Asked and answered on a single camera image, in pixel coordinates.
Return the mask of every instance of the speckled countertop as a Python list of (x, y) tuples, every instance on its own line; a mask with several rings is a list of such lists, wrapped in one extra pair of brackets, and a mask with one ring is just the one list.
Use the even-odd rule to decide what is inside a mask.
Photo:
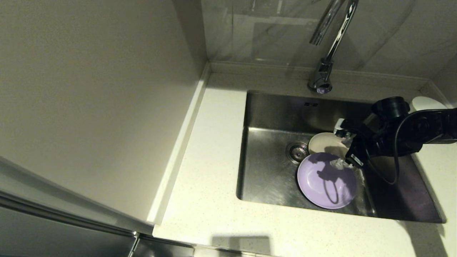
[[(213, 73), (164, 220), (153, 235), (275, 256), (456, 255), (457, 145), (417, 154), (447, 217), (404, 222), (253, 203), (236, 197), (247, 90), (312, 95), (302, 79)], [(415, 88), (334, 83), (326, 98), (373, 102), (420, 95)]]

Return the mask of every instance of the sink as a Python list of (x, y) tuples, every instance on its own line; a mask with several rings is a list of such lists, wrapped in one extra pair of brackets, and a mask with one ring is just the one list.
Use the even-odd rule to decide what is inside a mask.
[[(296, 96), (248, 93), (237, 184), (244, 201), (327, 212), (444, 223), (432, 190), (411, 156), (400, 157), (400, 178), (389, 185), (370, 170), (355, 171), (357, 194), (340, 209), (324, 209), (300, 191), (292, 148), (306, 148), (315, 134), (332, 132), (338, 118), (363, 121), (371, 104)], [(393, 176), (391, 157), (373, 161), (386, 176)]]

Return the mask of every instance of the faucet spout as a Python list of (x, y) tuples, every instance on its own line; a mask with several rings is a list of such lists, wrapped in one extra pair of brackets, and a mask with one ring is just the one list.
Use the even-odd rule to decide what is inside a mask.
[[(319, 24), (314, 31), (313, 37), (309, 41), (311, 44), (319, 45), (324, 38), (325, 33), (330, 27), (336, 13), (341, 8), (345, 0), (332, 0), (324, 14), (322, 15)], [(328, 93), (332, 90), (332, 85), (330, 83), (330, 73), (333, 66), (333, 56), (336, 53), (338, 46), (349, 27), (349, 23), (356, 12), (357, 5), (359, 0), (349, 0), (346, 8), (346, 15), (341, 23), (341, 27), (338, 30), (335, 39), (327, 53), (327, 55), (321, 59), (316, 71), (312, 74), (309, 82), (308, 88), (317, 91), (320, 94)]]

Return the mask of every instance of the drain strainer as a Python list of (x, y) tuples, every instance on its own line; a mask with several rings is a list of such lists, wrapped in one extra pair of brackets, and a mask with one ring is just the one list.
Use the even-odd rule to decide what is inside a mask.
[(308, 155), (308, 144), (303, 142), (293, 142), (287, 145), (286, 155), (295, 164), (300, 164)]

